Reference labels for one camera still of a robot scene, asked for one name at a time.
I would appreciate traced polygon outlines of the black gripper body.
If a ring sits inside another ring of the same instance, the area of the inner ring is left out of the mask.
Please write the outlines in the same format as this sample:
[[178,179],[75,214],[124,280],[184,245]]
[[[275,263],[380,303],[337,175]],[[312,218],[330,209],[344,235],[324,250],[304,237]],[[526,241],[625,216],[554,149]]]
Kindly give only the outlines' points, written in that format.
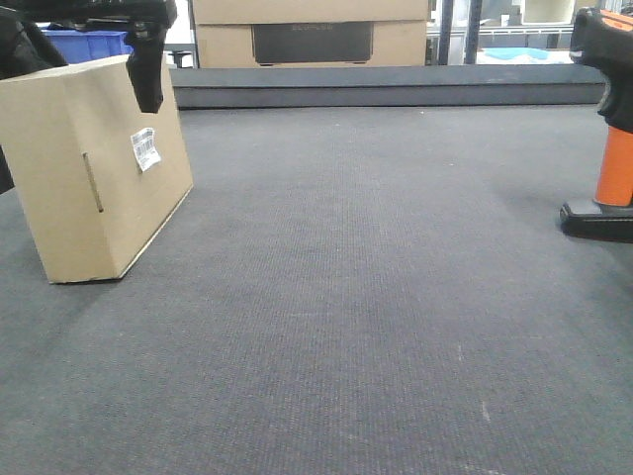
[[2,1],[1,15],[34,23],[67,22],[79,29],[169,29],[174,1]]

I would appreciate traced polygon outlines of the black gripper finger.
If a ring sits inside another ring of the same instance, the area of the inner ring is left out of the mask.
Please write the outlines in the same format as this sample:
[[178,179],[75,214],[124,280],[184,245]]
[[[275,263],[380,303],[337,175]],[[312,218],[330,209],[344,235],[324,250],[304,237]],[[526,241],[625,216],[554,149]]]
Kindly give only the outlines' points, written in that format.
[[132,49],[127,72],[139,109],[157,114],[163,102],[161,68],[167,29],[153,22],[138,22],[135,27],[125,36],[125,44]]

